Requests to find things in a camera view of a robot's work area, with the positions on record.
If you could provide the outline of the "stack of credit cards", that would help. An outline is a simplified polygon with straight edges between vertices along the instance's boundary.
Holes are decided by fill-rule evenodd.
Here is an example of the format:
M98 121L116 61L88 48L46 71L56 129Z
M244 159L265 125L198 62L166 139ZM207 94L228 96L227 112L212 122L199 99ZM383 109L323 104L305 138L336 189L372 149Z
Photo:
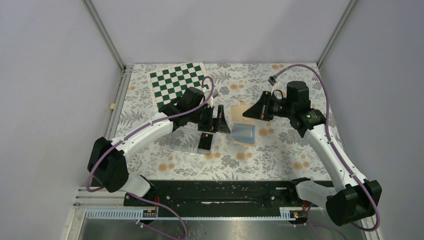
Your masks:
M202 132L200 135L198 149L210 151L212 148L214 134Z

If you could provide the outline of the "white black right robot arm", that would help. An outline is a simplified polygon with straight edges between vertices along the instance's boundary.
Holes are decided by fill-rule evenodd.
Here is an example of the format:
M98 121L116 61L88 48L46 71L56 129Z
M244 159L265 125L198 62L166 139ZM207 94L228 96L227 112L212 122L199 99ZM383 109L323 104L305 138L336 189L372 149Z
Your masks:
M377 180L369 181L336 141L326 126L323 113L311 107L309 88L305 82L291 81L286 97L278 98L264 91L259 100L243 114L246 118L271 121L274 117L289 119L290 125L312 147L332 181L332 187L302 177L290 182L287 201L299 206L304 201L327 211L337 226L376 216L382 187Z

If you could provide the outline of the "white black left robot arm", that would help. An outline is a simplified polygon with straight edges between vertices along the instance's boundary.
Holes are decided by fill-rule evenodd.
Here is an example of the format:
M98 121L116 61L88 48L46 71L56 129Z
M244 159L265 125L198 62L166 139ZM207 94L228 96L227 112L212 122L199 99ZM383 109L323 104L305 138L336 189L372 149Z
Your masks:
M187 123L196 124L201 132L230 134L223 105L218 106L217 116L213 117L212 97L212 94L205 95L202 90L189 87L182 96L160 107L153 117L132 132L111 140L98 138L87 165L88 180L97 180L98 190L129 192L135 194L142 205L152 204L155 200L152 184L141 175L129 173L127 160Z

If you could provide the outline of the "beige leather card holder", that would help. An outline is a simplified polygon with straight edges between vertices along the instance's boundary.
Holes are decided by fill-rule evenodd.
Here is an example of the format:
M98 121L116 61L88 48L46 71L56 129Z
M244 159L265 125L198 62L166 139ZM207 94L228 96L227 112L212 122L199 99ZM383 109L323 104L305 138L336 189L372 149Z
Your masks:
M254 118L243 116L243 113L251 106L251 104L237 104L230 106L232 122L230 135L235 144L251 147L256 146L256 120Z

